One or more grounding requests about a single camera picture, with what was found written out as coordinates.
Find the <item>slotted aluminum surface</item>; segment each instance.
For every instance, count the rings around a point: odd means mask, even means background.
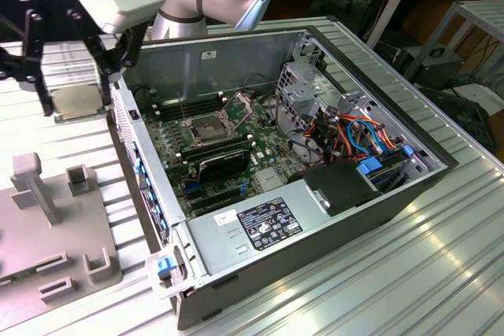
[[[178,333],[170,303],[158,300],[147,282],[147,245],[106,122],[54,126],[41,115],[35,94],[19,92],[13,81],[3,82],[2,185],[10,185],[10,157],[19,150],[35,149],[44,175],[78,163],[95,167],[124,270],[119,284],[5,334],[502,334],[503,166],[341,24],[310,18],[264,22],[259,28],[307,24],[324,33],[452,153],[458,168],[390,223]],[[65,76],[79,83],[94,79],[91,61],[70,67],[62,62],[86,56],[82,47],[75,53],[68,50],[78,46],[68,44],[51,49],[45,61],[61,61],[49,66],[51,85],[62,85]],[[328,71],[353,89],[340,68],[332,65]]]
[[[504,2],[460,2],[456,8],[467,20],[504,42]]]

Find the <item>blue plastic clip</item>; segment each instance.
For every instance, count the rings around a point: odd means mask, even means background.
[[[369,157],[361,161],[358,167],[361,169],[362,173],[368,175],[370,172],[382,168],[383,165],[375,157]]]
[[[163,257],[157,261],[157,274],[163,275],[177,267],[174,256]]]
[[[415,150],[413,150],[413,147],[408,146],[408,145],[405,145],[404,147],[402,147],[402,150],[404,151],[404,153],[406,154],[407,157],[412,157],[413,154],[415,153]]]
[[[133,166],[133,169],[135,170],[135,173],[139,173],[140,165],[142,164],[142,161],[140,160],[139,157],[136,158],[135,160],[135,165]]]

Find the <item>metal frame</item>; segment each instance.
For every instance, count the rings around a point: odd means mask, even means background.
[[[459,44],[460,40],[464,37],[464,34],[468,31],[472,24],[483,29],[486,33],[498,39],[500,42],[504,42],[504,16],[500,16],[500,12],[504,12],[504,2],[455,2],[450,9],[448,9],[448,12],[441,23],[439,23],[438,27],[433,31],[427,43],[405,72],[404,77],[408,80],[411,80],[414,77],[428,53],[439,41],[456,16],[464,17],[465,23],[448,43],[448,47],[451,49],[455,48],[456,45]],[[487,18],[487,13],[490,13],[492,18]],[[504,57],[501,57],[487,72],[485,80],[487,80],[503,62]]]

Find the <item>power supply label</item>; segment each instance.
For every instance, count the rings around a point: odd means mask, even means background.
[[[282,197],[239,212],[239,222],[257,251],[269,248],[302,231]]]

